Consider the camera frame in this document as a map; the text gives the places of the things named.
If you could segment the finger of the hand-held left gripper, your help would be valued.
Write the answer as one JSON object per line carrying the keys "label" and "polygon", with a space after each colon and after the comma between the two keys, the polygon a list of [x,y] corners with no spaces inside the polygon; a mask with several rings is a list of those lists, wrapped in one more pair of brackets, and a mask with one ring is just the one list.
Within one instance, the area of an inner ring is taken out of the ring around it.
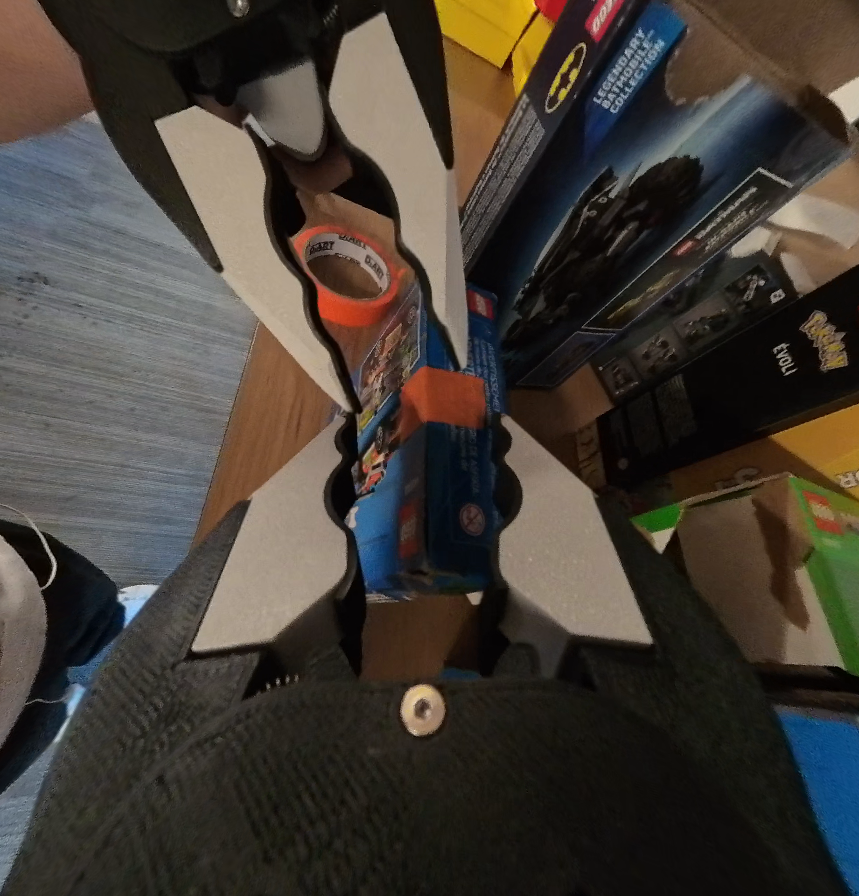
{"label": "finger of the hand-held left gripper", "polygon": [[315,288],[270,221],[265,144],[204,109],[155,127],[211,241],[225,282],[306,374],[348,412],[355,398],[338,353],[315,319]]}
{"label": "finger of the hand-held left gripper", "polygon": [[342,139],[379,173],[396,243],[459,367],[468,309],[454,140],[434,5],[341,5],[328,101]]}

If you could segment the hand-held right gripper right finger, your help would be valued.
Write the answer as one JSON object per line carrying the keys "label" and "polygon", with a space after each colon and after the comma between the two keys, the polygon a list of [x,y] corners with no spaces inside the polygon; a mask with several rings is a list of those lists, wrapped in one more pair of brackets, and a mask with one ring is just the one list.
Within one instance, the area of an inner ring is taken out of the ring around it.
{"label": "hand-held right gripper right finger", "polygon": [[530,647],[540,673],[558,673],[570,648],[647,651],[653,641],[590,487],[521,427],[505,427],[501,473],[515,506],[497,542],[506,588],[500,629]]}

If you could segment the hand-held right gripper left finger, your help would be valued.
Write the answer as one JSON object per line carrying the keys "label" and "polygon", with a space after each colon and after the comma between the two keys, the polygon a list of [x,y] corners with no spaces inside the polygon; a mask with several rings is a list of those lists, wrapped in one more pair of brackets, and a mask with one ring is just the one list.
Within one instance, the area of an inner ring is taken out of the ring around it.
{"label": "hand-held right gripper left finger", "polygon": [[355,549],[333,487],[351,454],[352,425],[334,420],[249,498],[193,654],[312,656],[340,645]]}

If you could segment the orange tape roll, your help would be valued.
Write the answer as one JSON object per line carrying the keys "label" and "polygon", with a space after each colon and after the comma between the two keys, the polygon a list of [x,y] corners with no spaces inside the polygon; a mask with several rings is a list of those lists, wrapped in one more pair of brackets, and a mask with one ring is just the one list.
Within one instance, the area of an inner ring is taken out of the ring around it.
{"label": "orange tape roll", "polygon": [[[399,296],[404,270],[374,240],[356,231],[315,226],[301,230],[292,244],[307,276],[315,285],[318,311],[325,321],[366,327],[384,319]],[[358,268],[374,283],[371,297],[352,297],[329,287],[312,268],[316,260],[334,258]]]}

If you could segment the dark wooden shelf board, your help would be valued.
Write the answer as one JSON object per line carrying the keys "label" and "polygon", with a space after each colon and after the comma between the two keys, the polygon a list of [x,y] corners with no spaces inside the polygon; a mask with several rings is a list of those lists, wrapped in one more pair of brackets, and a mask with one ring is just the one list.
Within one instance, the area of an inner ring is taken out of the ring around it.
{"label": "dark wooden shelf board", "polygon": [[[514,102],[500,70],[445,39],[458,204],[463,205]],[[263,326],[255,336],[193,545],[327,425],[331,403]],[[435,678],[443,667],[475,666],[477,615],[465,596],[382,603],[368,608],[363,678]]]}

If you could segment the small blue toy box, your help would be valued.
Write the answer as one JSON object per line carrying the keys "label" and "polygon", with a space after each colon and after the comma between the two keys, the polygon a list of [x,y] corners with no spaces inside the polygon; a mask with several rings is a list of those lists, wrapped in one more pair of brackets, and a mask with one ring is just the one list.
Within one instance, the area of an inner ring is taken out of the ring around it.
{"label": "small blue toy box", "polygon": [[[506,410],[496,299],[468,289],[468,360],[456,370],[418,284],[398,300],[356,372],[352,531],[368,599],[479,592],[500,528],[492,424]],[[485,382],[485,428],[401,426],[401,388],[422,367]]]}

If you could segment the orange tape strip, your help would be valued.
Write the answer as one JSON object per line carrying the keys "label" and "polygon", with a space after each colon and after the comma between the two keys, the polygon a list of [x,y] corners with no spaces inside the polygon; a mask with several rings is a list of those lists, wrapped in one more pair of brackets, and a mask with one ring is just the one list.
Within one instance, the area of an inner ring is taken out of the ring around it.
{"label": "orange tape strip", "polygon": [[430,366],[401,388],[401,426],[413,431],[427,423],[485,428],[489,411],[482,378]]}

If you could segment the black toy box yellow emblem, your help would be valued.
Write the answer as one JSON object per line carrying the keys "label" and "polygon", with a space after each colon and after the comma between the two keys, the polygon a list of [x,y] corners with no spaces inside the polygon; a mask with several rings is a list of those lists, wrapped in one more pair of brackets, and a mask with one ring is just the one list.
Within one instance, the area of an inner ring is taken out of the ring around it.
{"label": "black toy box yellow emblem", "polygon": [[566,2],[461,214],[507,387],[558,387],[852,147],[704,2]]}

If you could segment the black racing car toy box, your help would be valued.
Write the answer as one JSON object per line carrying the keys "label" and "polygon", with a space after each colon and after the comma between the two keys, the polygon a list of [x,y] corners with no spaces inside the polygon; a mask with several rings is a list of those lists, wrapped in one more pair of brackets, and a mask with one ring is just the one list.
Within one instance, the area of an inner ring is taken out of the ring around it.
{"label": "black racing car toy box", "polygon": [[776,248],[724,253],[608,344],[593,369],[618,406],[798,298]]}

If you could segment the person's left forearm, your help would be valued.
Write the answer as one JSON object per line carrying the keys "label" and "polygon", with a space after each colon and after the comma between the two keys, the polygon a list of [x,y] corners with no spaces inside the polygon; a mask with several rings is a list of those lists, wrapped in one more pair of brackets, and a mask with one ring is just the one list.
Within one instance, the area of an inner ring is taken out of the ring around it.
{"label": "person's left forearm", "polygon": [[93,110],[77,54],[36,1],[0,1],[0,144]]}

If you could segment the white shoe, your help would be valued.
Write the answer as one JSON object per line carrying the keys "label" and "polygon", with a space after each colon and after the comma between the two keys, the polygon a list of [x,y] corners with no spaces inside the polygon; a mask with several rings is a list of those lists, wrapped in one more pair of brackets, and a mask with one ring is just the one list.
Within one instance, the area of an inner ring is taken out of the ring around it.
{"label": "white shoe", "polygon": [[124,614],[122,630],[127,629],[132,624],[132,621],[157,592],[158,588],[158,584],[137,584],[119,589],[118,599]]}

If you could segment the green white toy box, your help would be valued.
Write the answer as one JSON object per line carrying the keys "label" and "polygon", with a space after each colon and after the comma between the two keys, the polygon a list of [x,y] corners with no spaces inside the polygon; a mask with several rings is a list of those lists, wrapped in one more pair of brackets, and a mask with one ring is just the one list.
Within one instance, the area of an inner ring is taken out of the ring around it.
{"label": "green white toy box", "polygon": [[859,680],[859,503],[791,474],[637,515],[744,658]]}

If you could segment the dark blue toy box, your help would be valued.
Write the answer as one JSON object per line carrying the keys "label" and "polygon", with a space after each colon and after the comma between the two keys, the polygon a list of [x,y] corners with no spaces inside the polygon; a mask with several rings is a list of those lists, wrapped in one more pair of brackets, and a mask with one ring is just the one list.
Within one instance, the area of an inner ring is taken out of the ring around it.
{"label": "dark blue toy box", "polygon": [[599,417],[631,488],[859,402],[859,264]]}

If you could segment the large blue toy box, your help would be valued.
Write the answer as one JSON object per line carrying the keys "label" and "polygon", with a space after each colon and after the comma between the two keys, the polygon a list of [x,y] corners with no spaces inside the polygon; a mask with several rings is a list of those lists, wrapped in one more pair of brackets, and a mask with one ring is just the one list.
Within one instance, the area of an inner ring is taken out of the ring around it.
{"label": "large blue toy box", "polygon": [[859,713],[777,709],[827,847],[859,895]]}

